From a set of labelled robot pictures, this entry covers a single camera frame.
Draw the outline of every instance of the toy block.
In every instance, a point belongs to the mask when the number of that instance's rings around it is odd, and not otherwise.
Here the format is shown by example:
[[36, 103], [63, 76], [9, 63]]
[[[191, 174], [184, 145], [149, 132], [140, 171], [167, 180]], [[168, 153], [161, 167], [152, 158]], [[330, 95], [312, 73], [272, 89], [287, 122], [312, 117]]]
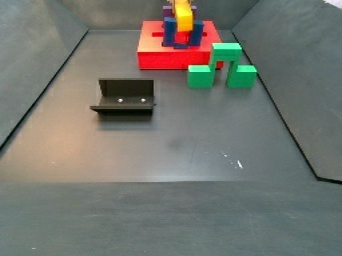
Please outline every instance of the toy block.
[[212, 53], [215, 56], [240, 56], [242, 47], [238, 43], [212, 43]]
[[174, 17], [174, 11], [172, 11], [172, 6], [165, 5], [163, 6], [163, 17]]
[[136, 50], [140, 69], [187, 69], [188, 65], [208, 65], [211, 45], [220, 42], [212, 21], [204, 21], [200, 46], [188, 49], [163, 47], [163, 21], [143, 21], [139, 45]]
[[188, 49], [188, 45], [187, 44], [174, 43], [174, 48], [175, 49]]
[[239, 65], [236, 72], [227, 77], [230, 88], [251, 88], [256, 78], [256, 69], [252, 65]]
[[164, 18], [164, 35], [163, 46], [172, 46], [176, 34], [176, 20], [175, 18]]
[[176, 32], [175, 43], [187, 44], [188, 36], [190, 36], [190, 32], [188, 31], [187, 32]]
[[192, 23], [194, 23], [194, 16], [190, 4], [187, 1], [183, 3], [175, 4], [175, 18], [178, 23], [178, 31], [191, 31], [192, 30]]
[[208, 65], [190, 65], [187, 72], [187, 85], [190, 88], [211, 88], [214, 75]]
[[191, 11], [192, 11], [192, 17], [194, 17], [194, 20], [195, 20], [196, 16], [198, 16], [198, 7], [195, 5], [191, 6]]
[[194, 21], [194, 30], [190, 34], [188, 45], [190, 46], [200, 46], [202, 35], [203, 35], [204, 23], [203, 21]]

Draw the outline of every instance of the red block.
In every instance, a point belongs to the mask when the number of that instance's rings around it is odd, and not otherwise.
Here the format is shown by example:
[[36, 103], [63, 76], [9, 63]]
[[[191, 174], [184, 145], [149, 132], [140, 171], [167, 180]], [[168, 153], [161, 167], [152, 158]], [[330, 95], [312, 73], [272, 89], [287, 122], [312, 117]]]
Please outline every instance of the red block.
[[200, 46], [188, 49], [163, 47], [163, 21], [144, 21], [139, 46], [137, 65], [140, 69], [187, 69], [188, 65], [207, 65], [210, 61], [211, 44], [220, 43], [220, 37], [212, 21], [204, 21], [204, 31]]

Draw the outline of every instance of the gray floor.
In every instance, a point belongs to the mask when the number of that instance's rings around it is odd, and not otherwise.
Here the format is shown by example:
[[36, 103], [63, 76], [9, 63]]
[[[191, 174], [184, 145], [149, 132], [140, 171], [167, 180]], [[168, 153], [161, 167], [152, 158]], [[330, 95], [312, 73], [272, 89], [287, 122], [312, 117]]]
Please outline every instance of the gray floor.
[[[339, 255], [341, 186], [314, 180], [262, 85], [228, 90], [222, 72], [190, 90], [183, 71], [140, 72], [137, 38], [87, 36], [1, 152], [1, 254]], [[116, 76], [156, 80], [151, 122], [89, 111]], [[109, 183], [178, 180], [226, 182]]]
[[[259, 81], [227, 89], [226, 67], [212, 89], [191, 90], [186, 71], [137, 69], [137, 40], [137, 31], [87, 35], [1, 152], [0, 180], [314, 180]], [[89, 110], [97, 79], [121, 77], [155, 79], [151, 121], [100, 119]]]

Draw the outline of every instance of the green block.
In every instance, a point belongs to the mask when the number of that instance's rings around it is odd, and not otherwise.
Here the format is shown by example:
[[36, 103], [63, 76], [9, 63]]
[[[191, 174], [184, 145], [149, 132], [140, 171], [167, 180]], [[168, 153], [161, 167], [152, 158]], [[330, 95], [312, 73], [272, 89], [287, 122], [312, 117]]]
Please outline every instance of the green block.
[[236, 57], [242, 55], [242, 47], [238, 43], [212, 43], [211, 53], [214, 54], [214, 56], [220, 56], [220, 57], [235, 56]]
[[228, 88], [251, 88], [258, 71], [252, 65], [239, 65], [236, 72], [227, 77]]
[[187, 85], [190, 88], [211, 88], [214, 72], [208, 65], [190, 65], [187, 71]]

